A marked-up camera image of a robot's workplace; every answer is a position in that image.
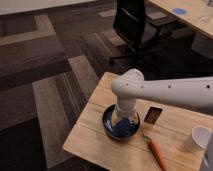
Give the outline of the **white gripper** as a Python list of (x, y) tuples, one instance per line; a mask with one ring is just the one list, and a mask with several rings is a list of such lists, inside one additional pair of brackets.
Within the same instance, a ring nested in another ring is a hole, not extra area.
[(127, 118), (131, 124), (138, 123), (138, 117), (135, 109), (135, 99), (118, 98), (111, 116), (111, 125), (116, 126), (122, 119)]

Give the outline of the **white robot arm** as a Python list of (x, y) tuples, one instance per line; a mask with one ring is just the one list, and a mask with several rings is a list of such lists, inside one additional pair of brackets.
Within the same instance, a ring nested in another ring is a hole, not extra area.
[(213, 77), (147, 81), (138, 69), (130, 69), (111, 84), (117, 102), (111, 123), (116, 125), (136, 112), (137, 99), (182, 107), (213, 116)]

